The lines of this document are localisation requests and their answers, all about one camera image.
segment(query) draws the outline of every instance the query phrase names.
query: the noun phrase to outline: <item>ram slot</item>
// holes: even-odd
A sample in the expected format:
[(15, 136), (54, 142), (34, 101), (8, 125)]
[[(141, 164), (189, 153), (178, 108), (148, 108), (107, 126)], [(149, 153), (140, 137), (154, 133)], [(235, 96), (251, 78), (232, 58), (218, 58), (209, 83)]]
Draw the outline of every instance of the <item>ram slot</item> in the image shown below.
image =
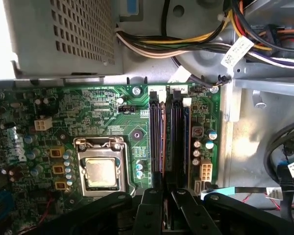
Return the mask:
[(151, 184), (153, 188), (161, 187), (161, 108), (157, 92), (150, 92), (149, 97), (149, 135)]
[(171, 154), (172, 169), (175, 173), (176, 186), (182, 188), (183, 172), (183, 105), (181, 91), (173, 91), (171, 108)]

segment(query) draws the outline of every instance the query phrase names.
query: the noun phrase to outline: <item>black wire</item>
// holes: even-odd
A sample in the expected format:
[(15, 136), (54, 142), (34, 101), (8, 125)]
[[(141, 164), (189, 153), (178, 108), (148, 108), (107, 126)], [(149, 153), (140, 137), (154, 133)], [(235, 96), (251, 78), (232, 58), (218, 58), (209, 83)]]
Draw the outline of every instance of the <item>black wire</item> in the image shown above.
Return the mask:
[(255, 38), (257, 41), (261, 42), (262, 44), (280, 50), (280, 51), (288, 51), (288, 52), (294, 52), (294, 48), (287, 48), (287, 47), (279, 47), (275, 44), (267, 42), (265, 39), (261, 38), (249, 25), (249, 23), (246, 21), (244, 15), (241, 13), (237, 0), (232, 0), (232, 7), (233, 11), (237, 15), (241, 25), (250, 33), (250, 35)]

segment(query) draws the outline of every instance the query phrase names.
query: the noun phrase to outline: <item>metal grille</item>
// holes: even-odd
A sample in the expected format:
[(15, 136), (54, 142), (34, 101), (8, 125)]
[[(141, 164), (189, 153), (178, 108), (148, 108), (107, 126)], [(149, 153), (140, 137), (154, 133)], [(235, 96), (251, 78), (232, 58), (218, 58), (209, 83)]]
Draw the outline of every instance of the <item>metal grille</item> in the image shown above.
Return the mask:
[(115, 64), (108, 0), (50, 0), (54, 48), (104, 64)]

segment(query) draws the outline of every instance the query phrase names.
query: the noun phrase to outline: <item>purple wire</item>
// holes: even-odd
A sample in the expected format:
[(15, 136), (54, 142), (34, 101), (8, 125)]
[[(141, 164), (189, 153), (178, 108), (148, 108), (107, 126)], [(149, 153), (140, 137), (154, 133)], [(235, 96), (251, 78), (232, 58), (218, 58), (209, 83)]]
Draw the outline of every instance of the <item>purple wire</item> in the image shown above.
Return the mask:
[(281, 60), (275, 60), (275, 59), (272, 59), (272, 58), (270, 58), (270, 57), (268, 57), (268, 56), (265, 56), (265, 55), (259, 54), (259, 53), (257, 53), (257, 52), (253, 52), (253, 53), (255, 53), (255, 54), (257, 54), (257, 55), (259, 55), (259, 56), (261, 56), (261, 57), (264, 57), (264, 58), (266, 58), (267, 60), (270, 60), (270, 61), (276, 62), (276, 63), (278, 63), (278, 64), (282, 64), (282, 65), (286, 65), (286, 66), (294, 66), (294, 63), (293, 63), (293, 62), (289, 62), (289, 61), (281, 61)]

